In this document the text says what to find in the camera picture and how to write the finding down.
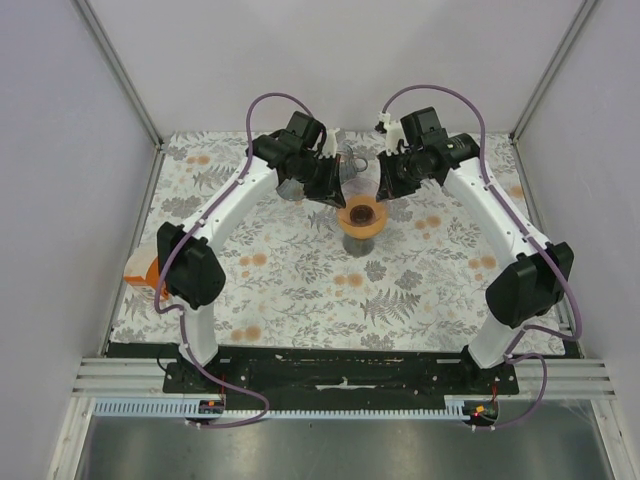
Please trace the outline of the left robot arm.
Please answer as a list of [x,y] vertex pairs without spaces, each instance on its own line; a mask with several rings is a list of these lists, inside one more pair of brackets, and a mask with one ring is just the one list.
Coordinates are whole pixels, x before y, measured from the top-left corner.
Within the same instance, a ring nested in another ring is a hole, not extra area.
[[159,286],[180,315],[180,353],[190,361],[185,373],[198,392],[219,384],[220,368],[213,303],[226,275],[218,255],[233,230],[265,196],[291,185],[303,198],[342,208],[339,132],[295,112],[287,126],[249,143],[245,157],[219,191],[179,225],[157,232]]

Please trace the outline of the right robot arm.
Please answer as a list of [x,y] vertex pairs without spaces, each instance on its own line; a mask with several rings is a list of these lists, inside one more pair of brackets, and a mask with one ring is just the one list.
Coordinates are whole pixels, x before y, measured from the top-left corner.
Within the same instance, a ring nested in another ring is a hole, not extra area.
[[483,146],[468,134],[449,135],[434,108],[399,120],[382,112],[376,129],[385,137],[377,199],[396,200],[414,194],[425,180],[436,182],[471,215],[501,270],[485,291],[488,317],[466,348],[472,360],[457,371],[465,391],[481,393],[532,319],[563,298],[573,251],[565,242],[552,243],[526,219],[493,176]]

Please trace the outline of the orange coffee filter box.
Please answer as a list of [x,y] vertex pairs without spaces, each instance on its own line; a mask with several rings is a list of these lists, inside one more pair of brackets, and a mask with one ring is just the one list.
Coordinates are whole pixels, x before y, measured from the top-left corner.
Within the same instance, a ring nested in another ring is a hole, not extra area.
[[154,243],[147,242],[138,246],[127,260],[123,279],[143,298],[153,301],[159,275],[157,247]]

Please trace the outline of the wooden ring dripper holder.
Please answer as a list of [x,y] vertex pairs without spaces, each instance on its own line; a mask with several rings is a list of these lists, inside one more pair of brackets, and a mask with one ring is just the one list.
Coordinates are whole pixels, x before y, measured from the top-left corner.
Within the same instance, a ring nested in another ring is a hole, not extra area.
[[345,208],[336,211],[337,221],[348,236],[358,239],[371,239],[382,232],[388,220],[386,205],[377,202],[368,195],[351,197]]

